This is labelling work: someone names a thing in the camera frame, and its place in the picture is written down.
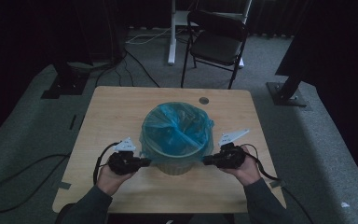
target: person's right hand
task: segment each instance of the person's right hand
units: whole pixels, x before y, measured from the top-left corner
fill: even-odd
[[[243,150],[249,153],[247,147],[242,147]],[[220,169],[221,171],[234,175],[244,186],[248,186],[261,178],[255,160],[246,156],[243,164],[237,169]]]
[[[108,165],[101,168],[100,175],[98,176],[97,187],[105,192],[107,195],[112,196],[116,193],[118,188],[124,181],[130,179],[135,173],[126,175],[117,175],[110,170]]]

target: plastic bag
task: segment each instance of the plastic bag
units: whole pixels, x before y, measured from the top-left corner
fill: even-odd
[[[158,105],[145,118],[141,155],[152,163],[201,161],[213,150],[213,121],[193,105]]]

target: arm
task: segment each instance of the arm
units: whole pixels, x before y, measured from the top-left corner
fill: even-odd
[[[62,224],[104,223],[107,209],[112,202],[111,196],[133,174],[116,175],[109,166],[101,169],[97,184],[78,201],[65,215]]]
[[[221,170],[234,175],[243,185],[252,223],[293,223],[289,213],[261,178],[254,159],[246,157],[238,169]]]

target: black controller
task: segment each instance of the black controller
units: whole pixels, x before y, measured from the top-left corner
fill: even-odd
[[[246,153],[241,147],[228,143],[220,147],[220,152],[203,157],[204,165],[215,165],[217,168],[237,169],[245,161]]]
[[[110,169],[117,175],[126,175],[137,172],[141,167],[150,165],[151,160],[147,158],[133,157],[132,151],[114,152],[107,162]]]

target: black backdrop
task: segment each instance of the black backdrop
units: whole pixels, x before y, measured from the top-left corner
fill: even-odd
[[[277,71],[314,85],[358,166],[358,1],[314,0]]]
[[[43,49],[41,33],[28,1],[0,0],[0,126],[10,114],[34,76],[51,64]],[[176,0],[178,10],[192,0]],[[310,0],[254,0],[248,26],[252,34],[269,36],[296,33]],[[48,15],[59,49],[68,62],[90,63],[120,57],[119,35],[125,26],[170,27],[170,0],[39,0]],[[242,12],[244,0],[200,0],[199,7],[222,12]],[[113,54],[104,5],[116,25]]]

